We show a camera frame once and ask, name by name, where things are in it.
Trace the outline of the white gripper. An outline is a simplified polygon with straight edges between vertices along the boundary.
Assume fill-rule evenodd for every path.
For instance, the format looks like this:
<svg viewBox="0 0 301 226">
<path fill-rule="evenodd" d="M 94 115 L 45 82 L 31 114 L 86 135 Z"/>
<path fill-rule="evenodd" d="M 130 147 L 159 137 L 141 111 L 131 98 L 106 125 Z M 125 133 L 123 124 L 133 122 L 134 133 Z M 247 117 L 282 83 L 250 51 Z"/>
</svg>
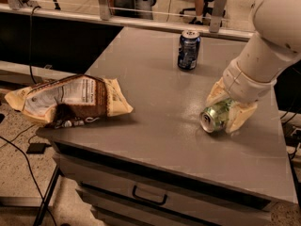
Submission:
<svg viewBox="0 0 301 226">
<path fill-rule="evenodd" d="M 222 78 L 214 83 L 205 105 L 212 106 L 229 97 L 237 101 L 230 106 L 226 123 L 225 131 L 230 134 L 240 129 L 254 114 L 258 104 L 253 102 L 264 97 L 276 82 L 276 79 L 271 82 L 255 81 L 239 68 L 238 60 L 234 59 L 223 72 Z"/>
</svg>

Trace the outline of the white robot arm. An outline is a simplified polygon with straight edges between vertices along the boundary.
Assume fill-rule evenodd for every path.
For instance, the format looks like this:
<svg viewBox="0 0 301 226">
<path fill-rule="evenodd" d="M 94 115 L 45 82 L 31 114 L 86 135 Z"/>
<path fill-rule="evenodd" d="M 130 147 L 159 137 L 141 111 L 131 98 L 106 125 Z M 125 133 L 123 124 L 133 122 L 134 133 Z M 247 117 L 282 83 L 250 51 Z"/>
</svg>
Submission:
<svg viewBox="0 0 301 226">
<path fill-rule="evenodd" d="M 277 77 L 301 58 L 301 0 L 256 0 L 250 16 L 254 34 L 206 99 L 208 107 L 232 99 L 222 127 L 228 133 L 252 116 Z"/>
</svg>

